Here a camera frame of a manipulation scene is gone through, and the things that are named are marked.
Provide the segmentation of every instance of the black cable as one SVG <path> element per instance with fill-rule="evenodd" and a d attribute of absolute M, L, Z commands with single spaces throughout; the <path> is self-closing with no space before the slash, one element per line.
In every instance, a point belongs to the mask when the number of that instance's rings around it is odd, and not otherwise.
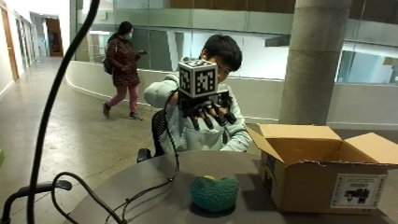
<path fill-rule="evenodd" d="M 90 198 L 96 201 L 96 203 L 101 206 L 101 208 L 108 212 L 108 214 L 113 217 L 113 219 L 116 220 L 116 222 L 118 224 L 124 224 L 126 223 L 125 220 L 121 220 L 118 218 L 118 216 L 116 215 L 116 213 L 112 211 L 112 209 L 109 208 L 109 206 L 101 201 L 101 199 L 98 198 L 98 196 L 96 195 L 94 191 L 90 189 L 90 187 L 88 186 L 86 182 L 73 173 L 69 172 L 62 172 L 60 174 L 56 175 L 56 177 L 53 178 L 52 181 L 52 191 L 51 191 L 51 200 L 53 203 L 55 208 L 59 210 L 59 212 L 61 213 L 61 215 L 66 218 L 68 221 L 70 221 L 73 224 L 78 224 L 78 222 L 64 212 L 62 208 L 60 207 L 60 205 L 57 204 L 57 200 L 55 197 L 55 184 L 57 182 L 57 180 L 60 179 L 60 177 L 62 175 L 68 175 L 70 177 L 73 177 L 78 183 L 84 186 Z"/>
<path fill-rule="evenodd" d="M 35 151 L 35 159 L 33 159 L 33 166 L 32 166 L 32 173 L 29 178 L 29 191 L 28 191 L 28 224 L 35 223 L 35 191 L 36 191 L 36 184 L 37 184 L 37 178 L 39 178 L 39 171 L 40 171 L 40 163 L 41 163 L 41 155 L 43 155 L 43 147 L 45 142 L 45 136 L 47 136 L 47 128 L 48 128 L 48 119 L 49 114 L 53 106 L 53 102 L 57 96 L 57 92 L 60 89 L 60 85 L 62 82 L 62 78 L 66 71 L 66 66 L 70 62 L 70 59 L 73 57 L 74 51 L 78 48 L 78 45 L 85 38 L 85 34 L 89 30 L 89 27 L 94 21 L 96 15 L 97 15 L 97 9 L 100 5 L 100 0 L 92 0 L 89 11 L 86 14 L 84 25 L 76 34 L 73 41 L 69 45 L 69 48 L 66 50 L 65 57 L 61 62 L 61 66 L 59 68 L 57 75 L 53 79 L 53 84 L 51 88 L 51 92 L 48 95 L 48 102 L 45 106 L 45 110 L 41 117 L 41 123 L 39 128 L 39 134 L 37 134 L 37 141 L 36 141 L 36 151 Z"/>
<path fill-rule="evenodd" d="M 180 172 L 180 160 L 178 160 L 178 153 L 177 153 L 177 147 L 176 147 L 176 143 L 174 143 L 174 139 L 173 139 L 173 136 L 172 136 L 172 133 L 170 133 L 170 130 L 169 130 L 169 123 L 168 123 L 168 120 L 166 120 L 166 106 L 170 102 L 170 99 L 174 95 L 174 93 L 178 91 L 178 89 L 173 90 L 169 94 L 169 97 L 165 101 L 165 104 L 164 104 L 164 122 L 165 122 L 165 131 L 166 131 L 166 134 L 168 134 L 168 137 L 169 137 L 169 140 L 172 142 L 172 146 L 173 146 L 173 149 L 174 149 L 174 155 L 176 155 L 176 173 L 174 173 L 174 176 L 172 178 L 168 178 L 166 182 L 164 182 L 162 184 L 157 185 L 156 187 L 152 187 L 149 189 L 145 189 L 144 191 L 141 191 L 138 194 L 136 194 L 132 198 L 129 199 L 125 199 L 125 203 L 122 203 L 116 209 L 113 209 L 113 212 L 116 212 L 121 207 L 124 207 L 124 212 L 122 212 L 122 220 L 125 220 L 125 210 L 126 210 L 126 207 L 128 205 L 130 205 L 145 193 L 150 192 L 152 190 L 154 189 L 160 189 L 161 187 L 166 186 L 168 184 L 170 184 Z M 110 218 L 110 215 L 108 215 L 106 217 L 106 220 L 105 220 L 105 223 L 108 223 L 108 220 Z"/>

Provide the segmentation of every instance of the woman walking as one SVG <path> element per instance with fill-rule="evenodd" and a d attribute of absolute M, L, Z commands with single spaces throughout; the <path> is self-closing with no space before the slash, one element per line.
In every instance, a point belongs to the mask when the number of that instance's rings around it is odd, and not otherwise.
<path fill-rule="evenodd" d="M 133 36 L 133 25 L 124 21 L 118 32 L 108 40 L 105 59 L 113 68 L 112 79 L 116 87 L 116 96 L 104 103 L 104 115 L 109 118 L 110 108 L 129 93 L 129 118 L 142 120 L 137 114 L 138 84 L 137 60 L 146 51 L 134 53 L 133 45 L 128 41 Z"/>

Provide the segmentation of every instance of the pink pants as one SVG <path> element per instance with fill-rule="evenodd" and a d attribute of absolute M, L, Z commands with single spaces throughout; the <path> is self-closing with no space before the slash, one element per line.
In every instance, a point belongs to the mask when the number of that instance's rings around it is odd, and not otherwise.
<path fill-rule="evenodd" d="M 132 113 L 137 111 L 137 99 L 138 99 L 138 85 L 136 86 L 120 86 L 116 88 L 117 94 L 108 102 L 108 106 L 113 107 L 117 103 L 124 100 L 126 95 L 126 89 L 129 92 L 129 110 Z"/>

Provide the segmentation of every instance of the table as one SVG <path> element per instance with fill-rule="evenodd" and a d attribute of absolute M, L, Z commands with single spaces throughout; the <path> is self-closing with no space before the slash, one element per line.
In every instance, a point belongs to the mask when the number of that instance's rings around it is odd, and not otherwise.
<path fill-rule="evenodd" d="M 190 151 L 180 154 L 180 174 L 172 185 L 156 189 L 133 202 L 126 215 L 129 223 L 270 223 L 270 224 L 387 224 L 393 220 L 377 211 L 375 216 L 278 213 L 259 176 L 259 157 L 241 152 Z M 94 189 L 98 197 L 112 207 L 141 190 L 154 187 L 174 173 L 173 155 L 157 157 L 134 164 L 113 175 Z M 208 214 L 190 204 L 189 185 L 197 176 L 232 177 L 238 181 L 240 194 L 233 212 Z M 104 223 L 106 212 L 86 196 L 70 216 L 78 223 Z"/>

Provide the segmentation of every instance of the tiled floor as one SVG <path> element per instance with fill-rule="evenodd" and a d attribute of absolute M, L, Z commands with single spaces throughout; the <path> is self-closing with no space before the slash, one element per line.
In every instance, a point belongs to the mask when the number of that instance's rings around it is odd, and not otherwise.
<path fill-rule="evenodd" d="M 8 95 L 0 101 L 0 148 L 5 161 L 0 167 L 0 208 L 8 196 L 28 184 L 36 134 L 52 79 L 60 59 L 43 58 L 25 72 Z M 110 176 L 136 163 L 137 150 L 153 148 L 149 120 L 153 112 L 141 111 L 144 121 L 128 119 L 128 108 L 118 105 L 112 119 L 104 118 L 102 101 L 73 91 L 64 83 L 48 125 L 40 181 L 49 181 L 62 171 L 84 178 L 96 188 Z M 343 137 L 363 131 L 337 130 Z M 398 143 L 398 132 L 378 132 Z M 258 154 L 254 146 L 250 153 Z M 85 197 L 81 186 L 72 192 L 59 191 L 59 201 L 66 211 Z M 382 211 L 398 222 L 398 172 L 390 172 Z M 49 195 L 36 196 L 36 223 L 62 223 Z M 27 223 L 27 199 L 13 204 L 12 223 Z"/>

